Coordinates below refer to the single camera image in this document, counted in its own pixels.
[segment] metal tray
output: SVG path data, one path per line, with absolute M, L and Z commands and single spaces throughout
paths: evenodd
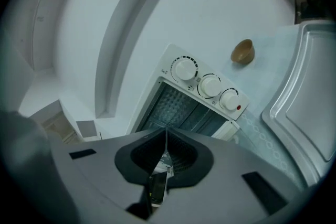
M 287 74 L 262 119 L 298 165 L 308 186 L 326 174 L 336 149 L 336 25 L 300 25 Z

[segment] oven knob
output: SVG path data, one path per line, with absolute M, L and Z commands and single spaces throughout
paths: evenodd
M 220 103 L 229 110 L 236 109 L 239 105 L 239 96 L 235 92 L 225 92 L 220 98 Z
M 182 80 L 192 79 L 196 74 L 196 66 L 192 60 L 181 60 L 175 67 L 176 75 Z
M 211 76 L 201 81 L 201 89 L 208 97 L 215 97 L 220 94 L 222 85 L 216 76 Z

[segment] brown bowl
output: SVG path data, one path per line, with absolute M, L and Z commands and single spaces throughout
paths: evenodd
M 231 54 L 231 60 L 233 62 L 241 63 L 246 65 L 254 59 L 254 47 L 252 40 L 245 39 L 240 42 Z

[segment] black slot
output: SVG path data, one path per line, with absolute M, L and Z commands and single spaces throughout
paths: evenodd
M 242 177 L 270 215 L 287 204 L 285 199 L 257 172 L 248 173 Z
M 79 159 L 79 158 L 83 158 L 92 154 L 95 154 L 97 152 L 95 152 L 93 149 L 88 149 L 88 150 L 84 150 L 84 151 L 76 151 L 76 152 L 72 152 L 69 153 L 70 157 L 72 159 Z

